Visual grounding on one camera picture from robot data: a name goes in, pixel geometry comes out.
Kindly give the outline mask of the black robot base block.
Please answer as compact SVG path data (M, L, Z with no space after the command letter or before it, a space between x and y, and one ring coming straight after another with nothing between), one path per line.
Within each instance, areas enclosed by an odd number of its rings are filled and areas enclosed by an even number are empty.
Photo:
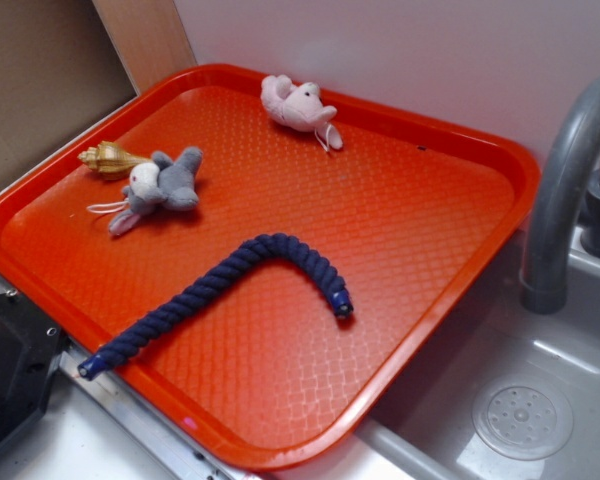
M0 453L46 413L62 328L15 289L0 294Z

